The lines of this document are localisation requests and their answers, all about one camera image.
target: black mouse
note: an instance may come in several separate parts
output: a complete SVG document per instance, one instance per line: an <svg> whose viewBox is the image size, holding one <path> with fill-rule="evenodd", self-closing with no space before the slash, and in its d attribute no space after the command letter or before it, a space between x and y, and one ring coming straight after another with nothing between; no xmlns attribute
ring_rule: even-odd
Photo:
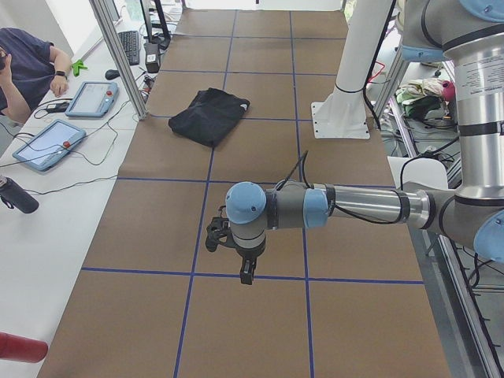
<svg viewBox="0 0 504 378"><path fill-rule="evenodd" d="M109 69L107 72L105 72L105 78L107 80L112 80L116 77L119 77L119 71L117 71L116 69Z"/></svg>

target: dark blue shirt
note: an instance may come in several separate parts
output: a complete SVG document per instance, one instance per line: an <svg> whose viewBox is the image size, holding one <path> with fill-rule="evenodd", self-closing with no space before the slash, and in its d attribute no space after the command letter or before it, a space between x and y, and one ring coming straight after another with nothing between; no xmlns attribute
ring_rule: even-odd
<svg viewBox="0 0 504 378"><path fill-rule="evenodd" d="M35 109L54 78L54 66L49 60L52 43L20 29L1 28L0 46L13 57L10 68L14 85L30 109ZM6 107L6 97L0 89L0 111Z"/></svg>

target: white table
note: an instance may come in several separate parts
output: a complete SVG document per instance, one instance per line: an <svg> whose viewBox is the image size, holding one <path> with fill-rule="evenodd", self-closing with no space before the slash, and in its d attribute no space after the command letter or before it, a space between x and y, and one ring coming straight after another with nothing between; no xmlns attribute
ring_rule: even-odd
<svg viewBox="0 0 504 378"><path fill-rule="evenodd" d="M132 28L123 23L117 28L118 31L128 29L138 29L138 25ZM90 42L76 53L75 59L82 57L83 52L94 44L96 35L98 33L89 38ZM105 71L115 68L104 42L93 50L84 64L89 69L81 70L77 78L70 76L69 91L64 97L71 98L83 81L105 81ZM139 66L132 66L132 73L138 77L142 70ZM22 131L36 134L52 120L63 119L91 134L128 100L121 80L114 81L119 86L119 95L102 119L68 120L63 113L51 114L41 120L32 116ZM43 102L52 98L54 96L49 93ZM70 154L48 172L36 172L17 164L0 168L0 174L12 178L24 189L41 192L114 176L124 160L137 120L131 103L128 103L111 122L118 138L109 156L99 166L89 164L78 154ZM76 151L93 162L99 162L114 136L105 126L86 138ZM0 158L0 165L15 162L12 152L21 145L21 141L14 140ZM0 332L51 343L114 182L115 179L104 180L35 196L40 207L32 214L7 209L0 203ZM41 365L42 362L27 364L0 360L0 376L35 377Z"/></svg>

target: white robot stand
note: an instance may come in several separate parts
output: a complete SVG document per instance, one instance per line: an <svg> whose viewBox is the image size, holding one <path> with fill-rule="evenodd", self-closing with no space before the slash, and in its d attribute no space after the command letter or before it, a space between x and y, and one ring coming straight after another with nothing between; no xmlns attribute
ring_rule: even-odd
<svg viewBox="0 0 504 378"><path fill-rule="evenodd" d="M362 88L392 3L393 0L357 2L334 91L325 102L312 103L315 138L369 139Z"/></svg>

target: gray robot arm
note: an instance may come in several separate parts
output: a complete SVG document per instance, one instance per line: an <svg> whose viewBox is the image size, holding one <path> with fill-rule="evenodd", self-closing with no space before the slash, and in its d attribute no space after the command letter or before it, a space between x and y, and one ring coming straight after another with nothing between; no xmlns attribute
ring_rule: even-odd
<svg viewBox="0 0 504 378"><path fill-rule="evenodd" d="M238 183L226 196L228 218L221 209L207 228L206 247L236 249L242 283L252 284L265 230L321 227L331 216L408 223L504 262L504 2L408 0L403 47L411 61L454 62L462 185L381 191L287 181L263 191Z"/></svg>

